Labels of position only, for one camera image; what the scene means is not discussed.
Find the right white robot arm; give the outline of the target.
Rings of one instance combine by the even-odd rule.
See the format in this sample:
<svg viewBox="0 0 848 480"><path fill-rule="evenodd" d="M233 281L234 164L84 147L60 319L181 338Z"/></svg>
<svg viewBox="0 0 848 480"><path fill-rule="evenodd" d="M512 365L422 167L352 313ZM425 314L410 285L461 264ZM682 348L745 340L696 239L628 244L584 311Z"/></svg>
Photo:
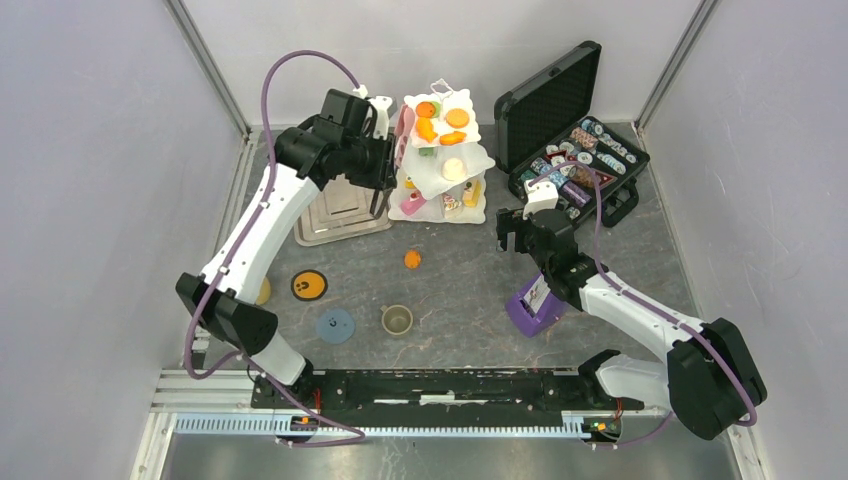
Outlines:
<svg viewBox="0 0 848 480"><path fill-rule="evenodd" d="M642 361L608 350L585 362L577 382L585 405L638 400L673 414L704 440L734 425L756 424L768 390L736 324L683 314L628 285L579 250L562 210L501 209L496 234L500 249L512 245L539 270L517 296L520 313L542 324L569 306L616 327L655 356Z"/></svg>

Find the yellow smiley coaster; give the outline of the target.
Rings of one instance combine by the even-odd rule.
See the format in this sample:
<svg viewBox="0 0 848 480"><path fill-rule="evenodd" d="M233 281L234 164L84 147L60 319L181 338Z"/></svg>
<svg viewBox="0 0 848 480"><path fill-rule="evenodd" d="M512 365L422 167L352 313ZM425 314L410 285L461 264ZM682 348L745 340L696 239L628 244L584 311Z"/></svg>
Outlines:
<svg viewBox="0 0 848 480"><path fill-rule="evenodd" d="M314 269L307 269L292 277L290 290L297 300L315 301L326 294L328 281L323 273Z"/></svg>

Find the orange macaron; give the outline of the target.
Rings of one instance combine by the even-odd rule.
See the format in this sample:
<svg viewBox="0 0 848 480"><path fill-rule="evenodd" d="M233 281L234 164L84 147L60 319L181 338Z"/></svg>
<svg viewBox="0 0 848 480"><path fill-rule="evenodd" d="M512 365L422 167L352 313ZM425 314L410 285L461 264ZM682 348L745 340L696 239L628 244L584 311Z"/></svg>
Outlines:
<svg viewBox="0 0 848 480"><path fill-rule="evenodd" d="M470 115L462 108L453 108L445 113L444 121L454 129L463 129L470 123Z"/></svg>
<svg viewBox="0 0 848 480"><path fill-rule="evenodd" d="M414 270L421 266L422 256L417 250L408 250L404 254L403 262L406 268Z"/></svg>
<svg viewBox="0 0 848 480"><path fill-rule="evenodd" d="M421 101L415 107L415 113L419 118L433 118L432 101Z"/></svg>

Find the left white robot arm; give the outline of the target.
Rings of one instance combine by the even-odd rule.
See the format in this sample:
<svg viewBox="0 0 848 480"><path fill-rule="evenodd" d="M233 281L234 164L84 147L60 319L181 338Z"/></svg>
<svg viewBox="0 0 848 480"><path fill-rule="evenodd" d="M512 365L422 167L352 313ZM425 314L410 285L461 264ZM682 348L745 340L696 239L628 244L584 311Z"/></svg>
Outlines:
<svg viewBox="0 0 848 480"><path fill-rule="evenodd" d="M267 376L290 407L314 394L308 362L278 331L275 314L258 306L263 281L301 214L339 176L374 193L396 187L395 137L388 96L367 98L331 89L320 113L273 138L269 164L235 230L198 274L184 273L176 292L195 325L231 345Z"/></svg>

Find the yellow rectangular cake slice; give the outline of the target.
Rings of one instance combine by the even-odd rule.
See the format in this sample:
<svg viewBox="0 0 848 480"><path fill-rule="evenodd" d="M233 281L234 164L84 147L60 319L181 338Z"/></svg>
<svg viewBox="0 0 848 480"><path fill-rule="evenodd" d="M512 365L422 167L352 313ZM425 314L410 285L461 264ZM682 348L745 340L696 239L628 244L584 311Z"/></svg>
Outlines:
<svg viewBox="0 0 848 480"><path fill-rule="evenodd" d="M463 186L462 203L467 208L476 208L482 192L482 184L478 179L469 179Z"/></svg>

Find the cream yellow-handled mug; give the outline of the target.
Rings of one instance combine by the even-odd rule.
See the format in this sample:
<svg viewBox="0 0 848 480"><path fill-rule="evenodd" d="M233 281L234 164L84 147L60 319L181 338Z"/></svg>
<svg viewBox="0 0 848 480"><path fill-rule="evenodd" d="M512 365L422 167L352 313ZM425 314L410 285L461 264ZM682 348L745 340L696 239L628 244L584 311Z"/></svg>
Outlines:
<svg viewBox="0 0 848 480"><path fill-rule="evenodd" d="M256 304L259 306L265 305L269 301L271 294L271 283L267 277L264 277L260 285L259 294L257 295Z"/></svg>

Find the white three-tier cake stand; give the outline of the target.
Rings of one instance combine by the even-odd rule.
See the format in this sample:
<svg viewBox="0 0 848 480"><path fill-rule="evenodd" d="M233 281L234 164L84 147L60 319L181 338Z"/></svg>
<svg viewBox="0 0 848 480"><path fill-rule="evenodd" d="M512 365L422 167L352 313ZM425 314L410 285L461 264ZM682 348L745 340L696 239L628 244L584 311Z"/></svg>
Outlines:
<svg viewBox="0 0 848 480"><path fill-rule="evenodd" d="M430 91L404 97L394 130L397 188L393 221L485 222L485 174L495 161L481 145L470 90L439 79Z"/></svg>

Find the white sprinkle cake slice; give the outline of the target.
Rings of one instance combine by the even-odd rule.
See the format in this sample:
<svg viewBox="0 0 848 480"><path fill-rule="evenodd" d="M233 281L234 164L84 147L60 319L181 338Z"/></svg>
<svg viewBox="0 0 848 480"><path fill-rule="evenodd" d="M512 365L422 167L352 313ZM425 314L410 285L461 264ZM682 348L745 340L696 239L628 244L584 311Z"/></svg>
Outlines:
<svg viewBox="0 0 848 480"><path fill-rule="evenodd" d="M463 202L449 193L441 195L442 216L444 219L454 218L459 215L463 208Z"/></svg>

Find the pink layered cake slice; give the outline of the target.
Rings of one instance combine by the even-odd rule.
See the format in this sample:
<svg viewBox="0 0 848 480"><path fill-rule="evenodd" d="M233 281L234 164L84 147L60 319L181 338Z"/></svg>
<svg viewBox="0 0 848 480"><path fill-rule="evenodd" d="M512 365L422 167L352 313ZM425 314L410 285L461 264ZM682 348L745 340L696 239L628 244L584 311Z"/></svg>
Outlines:
<svg viewBox="0 0 848 480"><path fill-rule="evenodd" d="M426 203L427 200L422 196L421 192L414 190L400 203L400 210L406 216L413 216Z"/></svg>

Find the orange fish cookie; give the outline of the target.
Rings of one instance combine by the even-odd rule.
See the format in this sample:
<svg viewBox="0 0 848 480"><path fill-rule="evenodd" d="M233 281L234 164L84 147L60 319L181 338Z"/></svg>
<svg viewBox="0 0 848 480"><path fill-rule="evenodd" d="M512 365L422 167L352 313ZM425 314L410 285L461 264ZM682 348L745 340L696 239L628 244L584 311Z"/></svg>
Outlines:
<svg viewBox="0 0 848 480"><path fill-rule="evenodd" d="M432 120L427 117L417 118L415 130L418 137L426 143L432 143L438 137L438 133L434 130Z"/></svg>
<svg viewBox="0 0 848 480"><path fill-rule="evenodd" d="M465 141L467 134L462 131L453 131L443 134L438 137L439 143L443 146L452 146Z"/></svg>

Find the cream round cake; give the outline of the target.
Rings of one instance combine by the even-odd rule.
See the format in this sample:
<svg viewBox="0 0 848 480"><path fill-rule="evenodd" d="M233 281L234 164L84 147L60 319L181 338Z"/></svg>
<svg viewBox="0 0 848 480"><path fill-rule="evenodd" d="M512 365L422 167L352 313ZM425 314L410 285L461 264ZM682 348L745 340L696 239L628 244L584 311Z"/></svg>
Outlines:
<svg viewBox="0 0 848 480"><path fill-rule="evenodd" d="M463 180L466 175L466 165L460 158L449 158L442 164L441 176L447 181L458 182Z"/></svg>

